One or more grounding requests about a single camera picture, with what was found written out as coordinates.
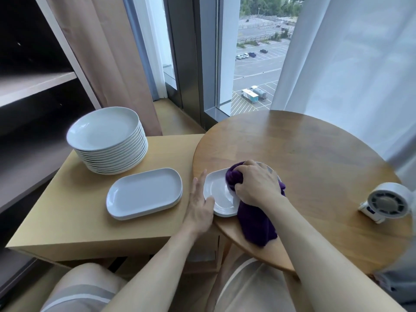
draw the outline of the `brown curtain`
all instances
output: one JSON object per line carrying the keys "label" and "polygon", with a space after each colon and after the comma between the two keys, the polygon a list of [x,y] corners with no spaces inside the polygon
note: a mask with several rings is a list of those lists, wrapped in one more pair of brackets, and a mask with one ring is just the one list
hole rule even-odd
{"label": "brown curtain", "polygon": [[123,0],[47,0],[103,107],[138,113],[147,136],[161,136]]}

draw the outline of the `person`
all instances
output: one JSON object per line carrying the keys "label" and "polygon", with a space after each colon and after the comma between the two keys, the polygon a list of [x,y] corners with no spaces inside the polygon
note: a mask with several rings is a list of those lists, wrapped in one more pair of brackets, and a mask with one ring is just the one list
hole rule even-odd
{"label": "person", "polygon": [[[236,167],[244,181],[236,194],[260,207],[272,221],[316,312],[404,311],[333,247],[280,194],[278,177],[249,160]],[[128,283],[95,264],[68,272],[42,312],[168,311],[186,257],[213,220],[214,198],[206,200],[206,171],[194,178],[183,225]],[[232,246],[208,297],[206,312],[295,311],[281,272]]]}

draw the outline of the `white sheer curtain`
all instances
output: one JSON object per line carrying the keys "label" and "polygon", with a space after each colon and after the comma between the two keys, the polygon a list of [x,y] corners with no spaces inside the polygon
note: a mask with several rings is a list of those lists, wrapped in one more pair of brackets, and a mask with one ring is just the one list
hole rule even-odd
{"label": "white sheer curtain", "polygon": [[159,98],[167,98],[163,66],[172,64],[163,0],[133,0]]}
{"label": "white sheer curtain", "polygon": [[272,109],[349,131],[416,189],[416,0],[306,0]]}

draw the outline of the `round wooden table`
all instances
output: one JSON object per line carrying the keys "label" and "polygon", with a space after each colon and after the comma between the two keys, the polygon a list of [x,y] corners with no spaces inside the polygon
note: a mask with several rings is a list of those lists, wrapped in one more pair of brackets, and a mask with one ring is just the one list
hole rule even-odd
{"label": "round wooden table", "polygon": [[[294,207],[364,273],[388,266],[409,246],[410,215],[375,224],[357,210],[378,184],[400,180],[376,152],[341,128],[278,110],[232,116],[202,137],[193,175],[248,159],[273,168]],[[261,248],[245,240],[237,217],[215,216],[214,223],[248,254],[294,272],[279,238]]]}

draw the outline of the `table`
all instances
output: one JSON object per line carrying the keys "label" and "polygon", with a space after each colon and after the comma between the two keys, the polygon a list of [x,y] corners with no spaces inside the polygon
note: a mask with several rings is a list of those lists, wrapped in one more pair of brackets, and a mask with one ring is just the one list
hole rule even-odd
{"label": "table", "polygon": [[[409,246],[410,215],[375,224],[357,211],[378,184],[400,180],[377,153],[350,133],[286,111],[232,116],[202,137],[193,158],[193,175],[248,159],[277,171],[294,207],[364,273],[386,267]],[[253,257],[294,272],[279,238],[261,248],[245,240],[237,217],[216,216],[214,222]]]}
{"label": "table", "polygon": [[[202,135],[148,137],[148,153],[118,175],[89,171],[72,152],[33,206],[7,247],[49,262],[155,254],[182,224],[192,181],[192,157]],[[183,196],[167,210],[119,221],[106,196],[119,178],[162,167],[177,170]],[[218,250],[219,232],[209,231],[195,249]]]}

